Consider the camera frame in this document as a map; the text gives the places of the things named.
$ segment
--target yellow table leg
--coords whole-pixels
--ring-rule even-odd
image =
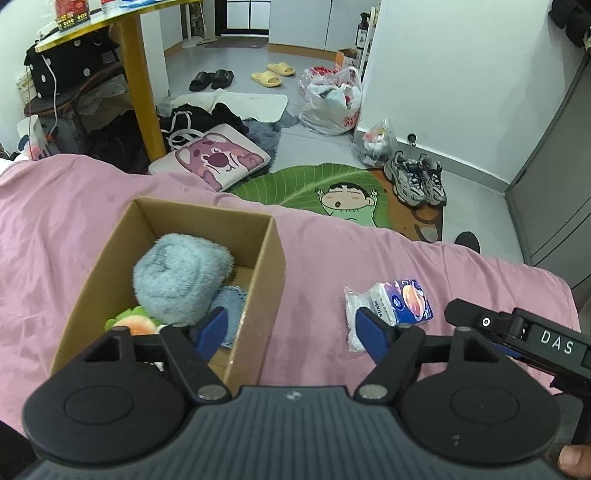
[[[139,15],[129,15],[121,19],[119,35],[125,74],[139,130],[144,139],[148,158],[150,161],[158,160],[166,155],[166,150],[154,108]]]

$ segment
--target spray bottle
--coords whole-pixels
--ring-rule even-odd
[[[365,47],[365,41],[368,38],[368,30],[369,30],[369,13],[362,13],[361,14],[361,22],[357,27],[357,40],[355,45],[358,49],[363,50]]]

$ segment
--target sneaker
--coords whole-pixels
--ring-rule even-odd
[[[441,172],[443,171],[441,164],[426,153],[421,153],[418,162],[423,170],[423,189],[427,195],[427,201],[434,207],[445,207],[447,195],[441,182]]]
[[[405,157],[398,151],[393,159],[384,164],[384,175],[393,183],[393,192],[401,202],[411,207],[420,207],[427,203],[421,164],[417,160]]]

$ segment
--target pink bedsheet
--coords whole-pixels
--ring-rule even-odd
[[[354,388],[374,367],[349,353],[343,289],[416,278],[433,307],[431,334],[450,334],[456,297],[515,306],[578,330],[570,290],[537,268],[463,247],[410,242],[387,229],[213,193],[192,174],[128,175],[88,157],[15,164],[0,176],[0,419],[22,431],[27,396],[49,375],[76,297],[129,202],[140,195],[266,210],[277,220],[286,280],[261,382]],[[549,377],[536,372],[547,385]]]

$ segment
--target hand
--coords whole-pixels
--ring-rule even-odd
[[[591,476],[591,445],[566,446],[560,452],[558,467],[575,478]]]

